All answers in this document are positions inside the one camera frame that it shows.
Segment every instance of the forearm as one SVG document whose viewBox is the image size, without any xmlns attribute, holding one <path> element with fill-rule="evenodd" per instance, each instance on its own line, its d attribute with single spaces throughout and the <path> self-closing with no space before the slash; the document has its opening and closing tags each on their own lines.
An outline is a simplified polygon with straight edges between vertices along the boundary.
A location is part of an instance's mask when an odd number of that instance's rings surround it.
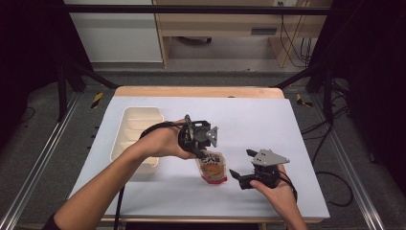
<svg viewBox="0 0 406 230">
<path fill-rule="evenodd" d="M 55 214 L 61 229 L 95 229 L 118 191 L 146 159 L 131 146 L 77 191 Z"/>
</svg>

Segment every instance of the black cable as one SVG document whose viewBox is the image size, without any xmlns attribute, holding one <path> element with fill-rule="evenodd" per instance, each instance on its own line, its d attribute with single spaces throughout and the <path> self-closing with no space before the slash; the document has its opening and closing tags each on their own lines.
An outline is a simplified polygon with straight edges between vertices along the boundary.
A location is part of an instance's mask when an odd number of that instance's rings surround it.
<svg viewBox="0 0 406 230">
<path fill-rule="evenodd" d="M 114 217 L 114 230 L 119 228 L 120 210 L 122 209 L 122 201 L 125 185 L 120 189 L 119 200 L 117 201 L 116 216 Z"/>
<path fill-rule="evenodd" d="M 287 57 L 289 58 L 289 60 L 290 60 L 290 62 L 292 63 L 292 65 L 295 66 L 295 67 L 303 68 L 303 67 L 305 67 L 305 66 L 299 66 L 299 65 L 296 65 L 296 64 L 293 62 L 292 57 L 290 57 L 289 52 L 287 52 L 286 47 L 284 47 L 283 40 L 282 40 L 282 32 L 283 32 L 283 30 L 284 30 L 283 14 L 281 15 L 281 20 L 282 20 L 282 22 L 281 22 L 281 32 L 280 32 L 281 45 L 282 45 L 284 51 L 286 52 Z M 293 46 L 293 43 L 292 43 L 292 41 L 290 40 L 290 36 L 289 36 L 289 35 L 287 36 L 287 38 L 289 39 L 290 43 L 291 43 L 292 46 Z"/>
<path fill-rule="evenodd" d="M 334 176 L 334 177 L 336 177 L 337 179 L 341 180 L 341 181 L 347 186 L 347 188 L 348 188 L 349 191 L 350 191 L 350 199 L 349 199 L 349 201 L 347 201 L 346 203 L 333 202 L 333 201 L 329 200 L 326 195 L 323 195 L 323 196 L 325 197 L 325 200 L 326 200 L 328 203 L 330 203 L 330 204 L 332 204 L 332 205 L 335 205 L 335 206 L 338 206 L 338 207 L 348 207 L 348 206 L 351 205 L 351 203 L 352 203 L 352 201 L 353 201 L 353 199 L 354 199 L 354 194 L 353 194 L 353 191 L 352 191 L 352 188 L 351 188 L 350 184 L 349 184 L 345 179 L 343 179 L 341 176 L 339 176 L 339 175 L 337 175 L 337 174 L 335 174 L 335 173 L 332 173 L 332 172 L 318 171 L 318 172 L 316 172 L 316 174 L 328 174 L 328 175 Z"/>
<path fill-rule="evenodd" d="M 160 127 L 178 127 L 178 128 L 180 128 L 179 126 L 184 126 L 184 125 L 187 125 L 187 124 L 186 124 L 186 123 L 175 123 L 175 122 L 163 122 L 163 123 L 159 123 L 159 124 L 156 124 L 156 125 L 154 125 L 154 126 L 151 126 L 151 127 L 147 128 L 146 130 L 144 130 L 144 131 L 141 133 L 139 139 L 145 137 L 145 136 L 148 135 L 151 131 L 153 131 L 153 130 L 155 130 L 155 129 L 157 129 L 157 128 L 160 128 Z M 117 229 L 118 229 L 119 223 L 120 223 L 119 220 L 120 220 L 120 212 L 121 212 L 121 209 L 122 209 L 122 202 L 123 202 L 123 196 L 124 196 L 124 189 L 125 189 L 125 185 L 120 189 L 120 192 L 119 192 L 119 200 L 117 201 L 116 215 L 115 215 L 115 217 L 114 217 L 114 230 L 117 230 Z"/>
<path fill-rule="evenodd" d="M 317 155 L 319 154 L 320 149 L 322 148 L 323 143 L 324 143 L 325 140 L 327 139 L 328 134 L 332 131 L 332 127 L 333 127 L 333 124 L 330 124 L 329 127 L 328 127 L 328 130 L 327 130 L 327 132 L 326 132 L 326 134 L 325 134 L 325 136 L 323 137 L 322 141 L 320 142 L 319 146 L 318 146 L 317 149 L 316 149 L 316 152 L 315 152 L 314 155 L 313 155 L 313 158 L 311 159 L 311 165 L 314 165 L 314 162 L 316 161 Z"/>
<path fill-rule="evenodd" d="M 335 100 L 337 100 L 337 99 L 340 98 L 340 97 L 341 97 L 341 95 L 340 95 L 340 96 L 337 96 L 337 97 L 335 97 L 335 98 L 333 98 L 333 99 L 331 100 L 331 102 L 334 102 Z M 341 107 L 340 109 L 338 109 L 337 111 L 335 111 L 335 112 L 332 114 L 333 119 L 339 118 L 341 115 L 343 115 L 343 114 L 345 114 L 346 112 L 348 112 L 348 110 L 349 110 L 349 108 L 348 108 L 347 106 Z M 326 122 L 327 122 L 327 120 L 322 121 L 322 122 L 319 123 L 319 124 L 310 126 L 310 127 L 306 128 L 304 131 L 302 131 L 302 134 L 306 134 L 306 133 L 308 133 L 308 132 L 310 132 L 310 131 L 312 131 L 312 130 L 314 130 L 314 129 L 320 127 L 320 126 L 322 126 L 322 125 L 325 124 Z M 316 161 L 316 158 L 317 158 L 317 156 L 318 156 L 318 154 L 319 154 L 319 152 L 320 152 L 320 148 L 322 147 L 323 143 L 324 143 L 325 140 L 327 139 L 327 136 L 328 136 L 328 134 L 332 131 L 332 129 L 333 129 L 333 123 L 329 124 L 329 127 L 328 127 L 328 130 L 327 130 L 326 134 L 323 135 L 323 136 L 321 136 L 321 137 L 323 137 L 323 139 L 322 139 L 322 141 L 320 142 L 319 146 L 317 147 L 316 152 L 315 152 L 315 154 L 313 155 L 313 158 L 311 159 L 311 165 L 312 165 L 312 166 L 314 166 L 314 163 L 315 163 L 315 161 Z M 346 203 L 337 203 L 337 202 L 331 201 L 331 200 L 328 199 L 328 197 L 327 197 L 326 195 L 323 195 L 324 198 L 325 198 L 325 200 L 326 200 L 326 202 L 328 202 L 329 204 L 335 205 L 335 206 L 337 206 L 337 207 L 348 207 L 348 206 L 351 205 L 351 203 L 352 203 L 352 201 L 353 201 L 353 191 L 352 191 L 352 188 L 351 188 L 350 184 L 349 184 L 344 178 L 342 178 L 341 176 L 339 176 L 339 175 L 337 175 L 337 174 L 335 174 L 335 173 L 333 173 L 333 172 L 320 171 L 320 172 L 315 172 L 315 173 L 316 173 L 316 174 L 328 174 L 328 175 L 331 175 L 331 176 L 334 176 L 334 177 L 338 178 L 339 180 L 341 180 L 341 181 L 347 186 L 347 188 L 348 188 L 349 191 L 350 191 L 350 199 L 349 199 L 349 201 L 347 201 Z"/>
</svg>

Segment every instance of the snack bag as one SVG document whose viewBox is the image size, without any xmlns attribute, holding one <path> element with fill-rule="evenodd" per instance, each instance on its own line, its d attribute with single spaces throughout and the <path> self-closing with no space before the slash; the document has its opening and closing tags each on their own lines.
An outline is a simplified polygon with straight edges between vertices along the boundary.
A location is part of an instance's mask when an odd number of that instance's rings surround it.
<svg viewBox="0 0 406 230">
<path fill-rule="evenodd" d="M 209 184 L 221 184 L 227 181 L 226 160 L 221 152 L 202 151 L 207 157 L 196 159 L 202 178 Z"/>
</svg>

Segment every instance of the white tray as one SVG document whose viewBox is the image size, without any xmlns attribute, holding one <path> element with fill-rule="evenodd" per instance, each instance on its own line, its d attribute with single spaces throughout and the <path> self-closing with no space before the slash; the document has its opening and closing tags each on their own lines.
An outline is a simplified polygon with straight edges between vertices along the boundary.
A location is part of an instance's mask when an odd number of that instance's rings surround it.
<svg viewBox="0 0 406 230">
<path fill-rule="evenodd" d="M 141 133 L 147 128 L 162 123 L 164 117 L 157 107 L 129 107 L 124 113 L 111 150 L 110 161 L 117 159 L 124 150 L 136 143 Z M 147 158 L 130 180 L 136 180 L 137 174 L 155 173 L 158 170 L 159 158 Z"/>
</svg>

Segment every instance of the white tabletop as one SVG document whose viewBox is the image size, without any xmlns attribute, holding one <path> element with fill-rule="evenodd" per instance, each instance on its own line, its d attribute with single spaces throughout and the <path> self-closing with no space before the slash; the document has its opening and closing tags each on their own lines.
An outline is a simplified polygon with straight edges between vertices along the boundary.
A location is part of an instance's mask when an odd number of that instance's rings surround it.
<svg viewBox="0 0 406 230">
<path fill-rule="evenodd" d="M 227 169 L 241 175 L 254 169 L 247 149 L 271 149 L 290 159 L 286 171 L 295 185 L 304 219 L 329 218 L 319 183 L 311 166 L 289 100 L 243 98 L 113 97 L 104 114 L 95 142 L 71 193 L 110 163 L 116 134 L 124 111 L 132 106 L 155 106 L 166 121 L 189 114 L 193 121 L 206 120 L 219 127 L 218 147 Z M 207 184 L 194 160 L 160 159 L 152 176 L 128 182 L 121 215 L 129 219 L 225 219 L 273 221 L 280 219 L 266 198 L 255 190 L 241 190 L 230 176 L 220 185 Z M 105 216 L 115 214 L 117 198 Z"/>
</svg>

